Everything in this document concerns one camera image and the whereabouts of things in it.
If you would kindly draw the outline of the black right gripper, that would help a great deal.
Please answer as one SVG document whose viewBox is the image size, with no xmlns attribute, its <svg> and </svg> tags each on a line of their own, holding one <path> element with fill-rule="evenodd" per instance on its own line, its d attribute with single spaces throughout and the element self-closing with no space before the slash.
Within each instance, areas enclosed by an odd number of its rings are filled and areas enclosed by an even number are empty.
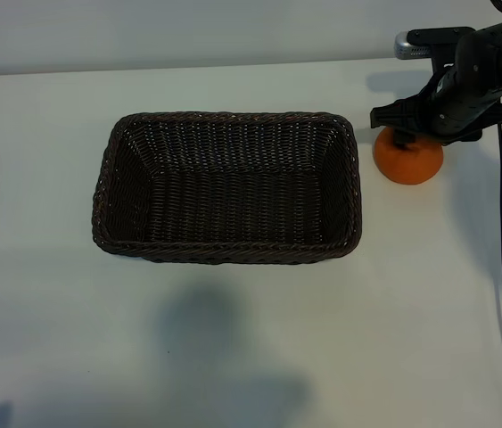
<svg viewBox="0 0 502 428">
<path fill-rule="evenodd" d="M 446 67 L 418 94 L 373 108 L 370 127 L 392 129 L 400 150 L 408 150 L 418 138 L 443 145 L 474 142 L 485 128 L 502 125 L 501 97 L 498 88 L 476 94 L 458 80 L 455 67 Z"/>
</svg>

